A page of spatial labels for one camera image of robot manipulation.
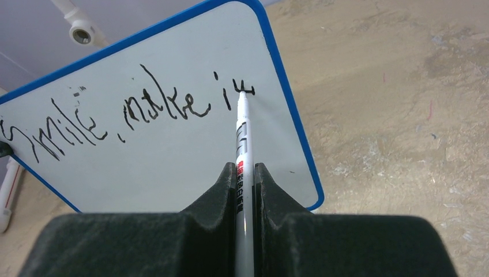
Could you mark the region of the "white whiteboard marker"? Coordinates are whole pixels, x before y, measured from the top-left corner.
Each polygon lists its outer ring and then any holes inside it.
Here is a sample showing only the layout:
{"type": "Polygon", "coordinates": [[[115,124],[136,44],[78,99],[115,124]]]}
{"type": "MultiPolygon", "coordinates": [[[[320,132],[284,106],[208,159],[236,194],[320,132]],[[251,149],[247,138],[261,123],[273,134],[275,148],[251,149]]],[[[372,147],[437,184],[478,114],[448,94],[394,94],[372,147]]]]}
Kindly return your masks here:
{"type": "Polygon", "coordinates": [[[236,120],[235,276],[254,276],[254,164],[247,93],[239,94],[236,120]]]}

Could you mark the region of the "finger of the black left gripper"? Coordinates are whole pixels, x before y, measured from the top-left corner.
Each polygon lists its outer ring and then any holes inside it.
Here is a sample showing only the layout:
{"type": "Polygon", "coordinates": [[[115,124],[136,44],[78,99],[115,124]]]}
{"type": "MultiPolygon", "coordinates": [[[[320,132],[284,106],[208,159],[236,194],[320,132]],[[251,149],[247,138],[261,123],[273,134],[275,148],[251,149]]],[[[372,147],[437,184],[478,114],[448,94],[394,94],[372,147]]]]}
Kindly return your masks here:
{"type": "Polygon", "coordinates": [[[11,156],[13,154],[13,148],[8,143],[0,141],[0,158],[11,156]]]}

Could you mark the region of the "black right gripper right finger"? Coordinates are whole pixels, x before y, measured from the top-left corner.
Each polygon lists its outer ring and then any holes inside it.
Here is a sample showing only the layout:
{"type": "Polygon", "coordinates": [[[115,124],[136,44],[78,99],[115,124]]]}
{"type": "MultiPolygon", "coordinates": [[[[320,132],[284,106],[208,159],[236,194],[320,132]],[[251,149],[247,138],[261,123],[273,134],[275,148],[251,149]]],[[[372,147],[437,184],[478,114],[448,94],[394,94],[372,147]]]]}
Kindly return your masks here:
{"type": "Polygon", "coordinates": [[[255,165],[260,276],[456,276],[433,226],[405,215],[314,214],[255,165]]]}

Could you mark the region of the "blue framed whiteboard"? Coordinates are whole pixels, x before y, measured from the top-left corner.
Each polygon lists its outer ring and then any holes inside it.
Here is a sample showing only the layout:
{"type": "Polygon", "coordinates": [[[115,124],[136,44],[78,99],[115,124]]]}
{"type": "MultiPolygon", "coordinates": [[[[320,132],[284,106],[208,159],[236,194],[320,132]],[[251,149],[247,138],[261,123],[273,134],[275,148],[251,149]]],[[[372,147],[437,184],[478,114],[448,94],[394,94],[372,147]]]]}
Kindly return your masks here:
{"type": "Polygon", "coordinates": [[[204,1],[1,97],[1,141],[81,212],[174,212],[253,157],[308,209],[325,199],[264,6],[204,1]]]}

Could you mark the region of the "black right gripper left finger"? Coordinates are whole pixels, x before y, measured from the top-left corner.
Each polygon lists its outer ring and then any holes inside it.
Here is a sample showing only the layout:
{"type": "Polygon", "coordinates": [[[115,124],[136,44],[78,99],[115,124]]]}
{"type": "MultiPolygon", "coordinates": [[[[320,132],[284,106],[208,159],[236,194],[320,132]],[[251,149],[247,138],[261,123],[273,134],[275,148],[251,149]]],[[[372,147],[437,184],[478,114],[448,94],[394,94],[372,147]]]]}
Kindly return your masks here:
{"type": "Polygon", "coordinates": [[[234,183],[217,181],[177,213],[66,214],[39,234],[20,276],[232,276],[234,183]]]}

